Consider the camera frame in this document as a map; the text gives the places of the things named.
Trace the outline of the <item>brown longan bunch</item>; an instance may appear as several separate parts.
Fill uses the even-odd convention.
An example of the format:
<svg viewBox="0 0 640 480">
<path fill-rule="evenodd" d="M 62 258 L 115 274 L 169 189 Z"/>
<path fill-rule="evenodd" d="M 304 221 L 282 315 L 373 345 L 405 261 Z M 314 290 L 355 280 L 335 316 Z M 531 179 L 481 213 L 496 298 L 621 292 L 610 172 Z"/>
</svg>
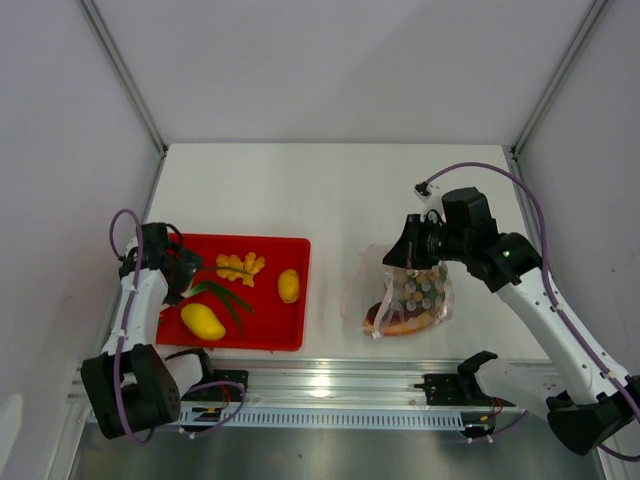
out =
<svg viewBox="0 0 640 480">
<path fill-rule="evenodd" d="M 429 310 L 443 315 L 447 301 L 449 274 L 444 264 L 428 270 L 392 269 L 393 300 L 409 312 Z"/>
</svg>

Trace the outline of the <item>clear zip top bag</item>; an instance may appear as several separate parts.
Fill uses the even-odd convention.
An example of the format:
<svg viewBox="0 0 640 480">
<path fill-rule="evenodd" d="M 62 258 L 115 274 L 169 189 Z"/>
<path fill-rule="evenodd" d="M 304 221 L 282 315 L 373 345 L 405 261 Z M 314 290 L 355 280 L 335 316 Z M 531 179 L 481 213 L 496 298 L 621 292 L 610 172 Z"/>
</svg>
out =
<svg viewBox="0 0 640 480">
<path fill-rule="evenodd" d="M 454 288 L 443 262 L 427 270 L 386 266 L 388 245 L 372 244 L 359 253 L 359 267 L 344 288 L 339 312 L 373 339 L 412 336 L 453 316 Z"/>
</svg>

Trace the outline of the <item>green scallion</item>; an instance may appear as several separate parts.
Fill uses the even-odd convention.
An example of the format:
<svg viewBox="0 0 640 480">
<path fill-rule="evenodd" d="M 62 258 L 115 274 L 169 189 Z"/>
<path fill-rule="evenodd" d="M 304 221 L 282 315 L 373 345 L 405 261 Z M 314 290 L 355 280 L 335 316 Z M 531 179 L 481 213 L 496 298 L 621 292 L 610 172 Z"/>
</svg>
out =
<svg viewBox="0 0 640 480">
<path fill-rule="evenodd" d="M 237 331 L 242 337 L 245 337 L 245 322 L 239 310 L 242 309 L 251 315 L 254 315 L 256 311 L 252 305 L 232 292 L 228 287 L 210 278 L 210 274 L 218 270 L 220 270 L 218 266 L 205 266 L 198 269 L 195 272 L 189 288 L 182 294 L 179 307 L 182 308 L 186 306 L 188 301 L 193 297 L 210 294 L 223 304 Z"/>
</svg>

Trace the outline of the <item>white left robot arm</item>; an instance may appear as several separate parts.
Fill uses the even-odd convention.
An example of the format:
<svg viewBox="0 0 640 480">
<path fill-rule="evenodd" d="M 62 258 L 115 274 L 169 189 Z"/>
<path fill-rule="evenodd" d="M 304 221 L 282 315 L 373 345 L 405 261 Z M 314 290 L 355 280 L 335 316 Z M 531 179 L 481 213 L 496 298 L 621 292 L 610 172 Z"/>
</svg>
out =
<svg viewBox="0 0 640 480">
<path fill-rule="evenodd" d="M 186 249 L 166 223 L 141 226 L 136 245 L 121 259 L 122 298 L 116 324 L 101 353 L 81 365 L 81 379 L 102 434 L 114 439 L 173 423 L 187 393 L 197 400 L 216 390 L 217 376 L 201 348 L 163 359 L 155 348 L 160 313 L 185 299 L 202 258 Z"/>
</svg>

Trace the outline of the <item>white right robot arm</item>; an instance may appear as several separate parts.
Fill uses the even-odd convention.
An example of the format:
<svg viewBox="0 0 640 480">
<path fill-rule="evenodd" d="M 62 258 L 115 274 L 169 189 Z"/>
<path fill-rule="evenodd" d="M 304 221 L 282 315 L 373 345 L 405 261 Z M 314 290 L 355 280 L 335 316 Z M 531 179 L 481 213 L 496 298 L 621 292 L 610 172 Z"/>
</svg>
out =
<svg viewBox="0 0 640 480">
<path fill-rule="evenodd" d="M 541 256 L 519 233 L 501 233 L 488 200 L 474 187 L 452 190 L 441 209 L 407 216 L 383 264 L 408 271 L 444 261 L 470 275 L 520 318 L 560 380 L 482 351 L 458 366 L 456 389 L 468 403 L 505 400 L 545 420 L 570 451 L 584 456 L 639 415 L 639 379 L 612 359 L 576 318 L 542 270 Z"/>
</svg>

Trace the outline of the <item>yellow mango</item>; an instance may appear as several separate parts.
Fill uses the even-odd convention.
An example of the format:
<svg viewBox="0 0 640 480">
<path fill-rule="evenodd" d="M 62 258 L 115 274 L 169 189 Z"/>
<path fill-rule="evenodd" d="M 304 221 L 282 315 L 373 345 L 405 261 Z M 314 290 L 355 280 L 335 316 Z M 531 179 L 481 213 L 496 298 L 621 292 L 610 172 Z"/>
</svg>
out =
<svg viewBox="0 0 640 480">
<path fill-rule="evenodd" d="M 206 305 L 188 304 L 181 309 L 180 316 L 188 330 L 201 340 L 217 341 L 226 335 L 226 328 Z"/>
</svg>

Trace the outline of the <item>yellow ginger root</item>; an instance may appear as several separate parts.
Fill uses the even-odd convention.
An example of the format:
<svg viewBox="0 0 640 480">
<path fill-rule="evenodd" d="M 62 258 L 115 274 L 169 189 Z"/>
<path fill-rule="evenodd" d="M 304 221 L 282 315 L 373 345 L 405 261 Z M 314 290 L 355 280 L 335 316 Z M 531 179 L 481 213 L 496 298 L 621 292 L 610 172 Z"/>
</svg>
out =
<svg viewBox="0 0 640 480">
<path fill-rule="evenodd" d="M 249 252 L 244 258 L 235 254 L 220 254 L 216 257 L 216 273 L 220 278 L 230 282 L 240 281 L 250 288 L 255 286 L 255 276 L 265 265 L 265 258 L 257 256 L 255 252 Z"/>
</svg>

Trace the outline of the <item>red plastic tray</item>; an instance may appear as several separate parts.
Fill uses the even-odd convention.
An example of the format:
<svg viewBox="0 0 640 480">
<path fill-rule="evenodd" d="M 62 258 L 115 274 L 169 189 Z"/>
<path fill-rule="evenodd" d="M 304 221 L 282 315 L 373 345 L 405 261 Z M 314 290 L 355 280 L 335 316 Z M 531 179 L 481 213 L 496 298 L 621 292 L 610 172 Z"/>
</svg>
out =
<svg viewBox="0 0 640 480">
<path fill-rule="evenodd" d="M 303 342 L 306 294 L 311 257 L 311 243 L 304 238 L 238 236 L 185 233 L 184 246 L 203 258 L 203 266 L 216 266 L 220 254 L 244 258 L 249 252 L 263 256 L 265 267 L 255 276 L 255 286 L 244 286 L 240 281 L 230 282 L 216 272 L 210 278 L 228 287 L 252 305 L 254 315 L 240 309 L 246 336 L 237 331 L 217 298 L 210 294 L 191 298 L 188 304 L 208 306 L 226 328 L 226 335 L 217 341 L 205 341 L 194 336 L 182 322 L 183 308 L 168 307 L 160 313 L 156 343 L 171 346 L 195 346 L 213 349 L 249 349 L 265 351 L 296 351 Z M 300 277 L 300 297 L 293 304 L 285 304 L 278 294 L 279 275 L 294 269 Z"/>
</svg>

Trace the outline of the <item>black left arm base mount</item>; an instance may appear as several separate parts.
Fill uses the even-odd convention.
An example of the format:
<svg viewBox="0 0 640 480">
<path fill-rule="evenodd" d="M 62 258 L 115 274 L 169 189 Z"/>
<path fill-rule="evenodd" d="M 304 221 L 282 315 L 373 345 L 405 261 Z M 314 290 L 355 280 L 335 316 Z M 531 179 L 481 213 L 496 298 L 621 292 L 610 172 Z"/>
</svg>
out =
<svg viewBox="0 0 640 480">
<path fill-rule="evenodd" d="M 183 397 L 186 401 L 234 403 L 242 399 L 242 394 L 236 384 L 247 388 L 249 373 L 246 370 L 214 369 L 205 373 L 203 379 L 192 387 Z M 223 385 L 210 386 L 200 390 L 196 387 L 213 382 L 223 382 Z"/>
</svg>

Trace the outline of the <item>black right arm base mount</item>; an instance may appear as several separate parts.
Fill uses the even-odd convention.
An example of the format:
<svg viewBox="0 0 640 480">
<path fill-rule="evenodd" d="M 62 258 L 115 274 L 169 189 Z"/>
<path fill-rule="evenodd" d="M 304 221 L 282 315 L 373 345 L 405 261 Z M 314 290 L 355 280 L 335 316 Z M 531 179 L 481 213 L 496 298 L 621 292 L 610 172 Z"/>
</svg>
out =
<svg viewBox="0 0 640 480">
<path fill-rule="evenodd" d="M 514 404 L 504 399 L 491 399 L 483 393 L 475 392 L 471 387 L 465 386 L 457 374 L 424 374 L 413 388 L 424 393 L 429 406 L 514 407 Z"/>
</svg>

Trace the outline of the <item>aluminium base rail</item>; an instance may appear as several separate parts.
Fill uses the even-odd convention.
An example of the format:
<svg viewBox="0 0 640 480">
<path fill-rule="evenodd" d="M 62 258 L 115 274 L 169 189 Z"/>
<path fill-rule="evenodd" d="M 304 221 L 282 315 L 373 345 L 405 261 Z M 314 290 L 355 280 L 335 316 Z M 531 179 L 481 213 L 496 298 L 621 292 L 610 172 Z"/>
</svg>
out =
<svg viewBox="0 0 640 480">
<path fill-rule="evenodd" d="M 426 374 L 454 374 L 461 361 L 213 358 L 217 370 L 248 373 L 247 406 L 409 410 L 426 404 L 414 386 Z"/>
</svg>

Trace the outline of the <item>left aluminium frame post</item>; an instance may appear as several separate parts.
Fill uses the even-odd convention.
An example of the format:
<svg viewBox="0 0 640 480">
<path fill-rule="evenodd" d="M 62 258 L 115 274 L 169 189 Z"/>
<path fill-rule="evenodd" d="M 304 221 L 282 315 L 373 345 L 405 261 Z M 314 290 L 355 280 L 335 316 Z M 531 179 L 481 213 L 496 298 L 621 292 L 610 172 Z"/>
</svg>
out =
<svg viewBox="0 0 640 480">
<path fill-rule="evenodd" d="M 78 0 L 76 4 L 85 16 L 100 48 L 106 55 L 116 79 L 136 112 L 154 149 L 163 156 L 168 149 L 167 144 L 162 138 L 159 128 L 127 66 L 115 37 L 104 20 L 97 2 L 93 0 Z"/>
</svg>

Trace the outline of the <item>aluminium frame post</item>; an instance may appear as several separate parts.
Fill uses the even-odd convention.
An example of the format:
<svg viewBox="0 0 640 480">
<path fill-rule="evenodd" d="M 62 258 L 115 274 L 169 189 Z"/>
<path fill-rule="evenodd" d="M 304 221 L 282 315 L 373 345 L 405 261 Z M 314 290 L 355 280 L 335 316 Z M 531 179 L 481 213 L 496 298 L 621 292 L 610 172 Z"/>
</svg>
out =
<svg viewBox="0 0 640 480">
<path fill-rule="evenodd" d="M 115 37 L 104 20 L 97 2 L 93 0 L 78 0 L 76 4 L 85 16 L 100 48 L 106 55 L 116 79 L 136 112 L 154 149 L 163 156 L 168 149 L 167 144 L 162 138 L 159 128 L 127 66 Z"/>
<path fill-rule="evenodd" d="M 541 126 L 542 121 L 553 106 L 572 70 L 577 65 L 582 54 L 586 51 L 591 38 L 613 4 L 614 2 L 611 0 L 594 0 L 589 2 L 586 12 L 581 17 L 568 45 L 564 48 L 559 61 L 546 81 L 533 109 L 527 115 L 526 121 L 517 135 L 515 143 L 510 148 L 512 158 L 515 161 L 519 161 L 522 157 L 525 147 Z"/>
</svg>

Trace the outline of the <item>right aluminium frame post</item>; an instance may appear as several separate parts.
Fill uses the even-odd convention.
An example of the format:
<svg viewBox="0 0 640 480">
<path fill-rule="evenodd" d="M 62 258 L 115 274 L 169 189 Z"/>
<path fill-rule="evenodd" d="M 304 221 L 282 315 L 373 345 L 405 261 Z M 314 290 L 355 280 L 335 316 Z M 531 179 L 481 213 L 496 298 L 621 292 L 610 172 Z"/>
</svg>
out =
<svg viewBox="0 0 640 480">
<path fill-rule="evenodd" d="M 546 81 L 533 109 L 527 115 L 526 121 L 517 135 L 515 143 L 510 148 L 512 158 L 515 161 L 519 161 L 522 157 L 525 147 L 541 126 L 542 121 L 553 106 L 572 70 L 577 65 L 582 54 L 586 51 L 591 38 L 613 4 L 614 2 L 611 0 L 594 0 L 589 2 L 586 12 L 581 17 L 568 45 L 564 48 L 559 61 Z"/>
</svg>

